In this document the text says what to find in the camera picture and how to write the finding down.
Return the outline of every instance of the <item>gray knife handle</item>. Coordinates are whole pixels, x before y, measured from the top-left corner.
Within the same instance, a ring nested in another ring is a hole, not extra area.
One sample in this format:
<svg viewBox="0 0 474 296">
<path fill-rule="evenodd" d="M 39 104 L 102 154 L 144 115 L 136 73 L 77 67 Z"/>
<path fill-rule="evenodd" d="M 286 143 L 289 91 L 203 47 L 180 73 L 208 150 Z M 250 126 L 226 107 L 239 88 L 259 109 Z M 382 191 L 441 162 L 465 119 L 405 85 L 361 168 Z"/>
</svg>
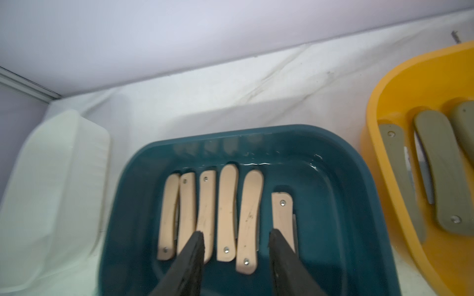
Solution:
<svg viewBox="0 0 474 296">
<path fill-rule="evenodd" d="M 474 166 L 474 101 L 463 102 L 449 116 L 456 138 Z"/>
<path fill-rule="evenodd" d="M 408 215 L 410 215 L 411 223 L 415 228 L 418 240 L 420 243 L 424 243 L 426 240 L 425 222 L 416 201 L 415 191 L 410 179 L 411 172 L 408 171 L 405 164 L 404 132 L 397 125 L 379 125 L 379 130 L 401 197 L 407 208 Z"/>
<path fill-rule="evenodd" d="M 474 206 L 459 147 L 448 118 L 425 110 L 414 118 L 429 163 L 436 219 L 448 232 L 474 236 Z"/>
</svg>

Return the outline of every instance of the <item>tray rim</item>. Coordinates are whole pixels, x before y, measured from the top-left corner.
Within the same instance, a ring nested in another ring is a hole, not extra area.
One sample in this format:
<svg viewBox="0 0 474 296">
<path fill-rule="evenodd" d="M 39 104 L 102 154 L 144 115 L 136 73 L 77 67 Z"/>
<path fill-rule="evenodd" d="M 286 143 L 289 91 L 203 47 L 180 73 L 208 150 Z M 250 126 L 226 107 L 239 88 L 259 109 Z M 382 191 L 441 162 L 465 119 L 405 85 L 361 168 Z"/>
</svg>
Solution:
<svg viewBox="0 0 474 296">
<path fill-rule="evenodd" d="M 304 125 L 304 124 L 295 124 L 295 125 L 283 125 L 283 126 L 269 126 L 269 127 L 258 127 L 252 129 L 244 129 L 244 130 L 235 130 L 235 131 L 227 131 L 227 132 L 219 132 L 219 133 L 212 133 L 212 134 L 205 134 L 205 135 L 196 135 L 196 136 L 189 136 L 189 137 L 182 137 L 182 138 L 175 138 L 175 139 L 167 139 L 149 143 L 139 149 L 127 162 L 124 169 L 122 170 L 117 190 L 114 197 L 113 206 L 109 216 L 109 222 L 107 224 L 107 233 L 105 236 L 104 244 L 102 247 L 101 258 L 100 258 L 100 267 L 98 276 L 98 293 L 101 295 L 103 291 L 102 281 L 100 280 L 101 275 L 103 273 L 104 267 L 104 254 L 105 250 L 110 241 L 110 229 L 109 223 L 113 219 L 114 212 L 116 211 L 115 207 L 117 206 L 115 203 L 115 198 L 117 196 L 117 192 L 120 191 L 121 187 L 123 186 L 123 178 L 124 172 L 128 170 L 131 166 L 133 161 L 144 151 L 149 148 L 162 146 L 162 145 L 169 145 L 169 144 L 182 144 L 187 142 L 196 142 L 196 141 L 205 141 L 205 140 L 212 140 L 212 139 L 219 139 L 219 138 L 226 138 L 231 136 L 242 136 L 242 135 L 254 135 L 254 134 L 274 134 L 274 133 L 281 133 L 281 132 L 309 132 L 313 133 L 315 136 L 324 138 L 325 140 L 329 141 L 331 144 L 338 146 L 338 148 L 347 153 L 348 156 L 352 159 L 354 164 L 357 166 L 358 170 L 361 173 L 363 184 L 367 191 L 367 198 L 369 201 L 370 209 L 372 211 L 372 219 L 374 222 L 374 230 L 379 238 L 379 246 L 380 252 L 382 255 L 382 262 L 384 272 L 386 274 L 386 281 L 387 287 L 389 289 L 390 295 L 400 296 L 401 290 L 398 281 L 398 274 L 395 267 L 395 261 L 393 259 L 392 248 L 390 245 L 390 240 L 388 237 L 388 231 L 385 224 L 385 219 L 383 216 L 382 206 L 380 204 L 380 200 L 378 198 L 377 189 L 375 186 L 374 179 L 367 167 L 367 164 L 363 160 L 362 156 L 352 147 L 347 141 L 342 139 L 340 136 L 336 135 L 335 133 L 323 129 L 317 126 L 311 125 Z"/>
</svg>

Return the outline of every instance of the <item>beige knife handle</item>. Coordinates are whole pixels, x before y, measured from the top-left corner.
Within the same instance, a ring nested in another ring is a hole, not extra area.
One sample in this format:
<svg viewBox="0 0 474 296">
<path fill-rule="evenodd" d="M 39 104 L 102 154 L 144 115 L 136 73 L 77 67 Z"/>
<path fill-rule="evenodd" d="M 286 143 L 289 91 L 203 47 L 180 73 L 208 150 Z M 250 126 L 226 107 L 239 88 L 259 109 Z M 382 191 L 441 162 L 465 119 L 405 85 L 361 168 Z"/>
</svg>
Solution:
<svg viewBox="0 0 474 296">
<path fill-rule="evenodd" d="M 217 261 L 230 262 L 236 257 L 235 215 L 238 170 L 226 165 L 219 177 L 219 209 L 217 216 Z"/>
<path fill-rule="evenodd" d="M 199 176 L 199 213 L 196 230 L 204 235 L 204 264 L 214 250 L 214 217 L 216 214 L 216 171 L 207 170 Z"/>
<path fill-rule="evenodd" d="M 158 235 L 158 260 L 169 260 L 176 254 L 174 234 L 176 232 L 176 206 L 179 196 L 179 174 L 172 174 L 164 183 L 161 205 L 160 232 Z"/>
<path fill-rule="evenodd" d="M 257 219 L 264 186 L 264 176 L 251 170 L 244 179 L 237 238 L 236 271 L 252 274 L 257 269 Z"/>
<path fill-rule="evenodd" d="M 293 234 L 293 198 L 286 192 L 272 193 L 273 228 L 278 229 L 293 252 L 295 239 Z"/>
<path fill-rule="evenodd" d="M 192 233 L 196 231 L 196 177 L 186 173 L 180 178 L 180 210 L 178 250 L 181 252 Z"/>
</svg>

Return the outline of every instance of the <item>white wall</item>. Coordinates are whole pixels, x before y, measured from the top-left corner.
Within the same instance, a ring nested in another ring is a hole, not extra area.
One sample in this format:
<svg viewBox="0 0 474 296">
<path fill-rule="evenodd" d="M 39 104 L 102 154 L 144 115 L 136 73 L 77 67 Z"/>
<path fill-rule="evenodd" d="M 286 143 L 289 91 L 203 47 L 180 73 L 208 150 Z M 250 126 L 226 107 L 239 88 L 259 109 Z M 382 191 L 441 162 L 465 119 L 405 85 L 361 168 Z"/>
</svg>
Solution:
<svg viewBox="0 0 474 296">
<path fill-rule="evenodd" d="M 474 7 L 472 0 L 2 0 L 0 66 L 59 94 Z"/>
<path fill-rule="evenodd" d="M 18 152 L 48 105 L 0 86 L 0 201 Z"/>
</svg>

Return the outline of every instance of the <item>white plastic container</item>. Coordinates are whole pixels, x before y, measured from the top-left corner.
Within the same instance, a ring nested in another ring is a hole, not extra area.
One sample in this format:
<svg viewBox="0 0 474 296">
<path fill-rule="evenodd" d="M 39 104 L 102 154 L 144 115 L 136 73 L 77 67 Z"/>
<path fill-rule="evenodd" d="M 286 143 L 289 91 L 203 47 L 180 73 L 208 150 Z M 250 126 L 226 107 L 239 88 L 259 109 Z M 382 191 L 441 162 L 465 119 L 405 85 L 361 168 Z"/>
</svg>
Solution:
<svg viewBox="0 0 474 296">
<path fill-rule="evenodd" d="M 65 111 L 23 144 L 0 207 L 0 293 L 85 259 L 98 238 L 110 135 Z"/>
</svg>

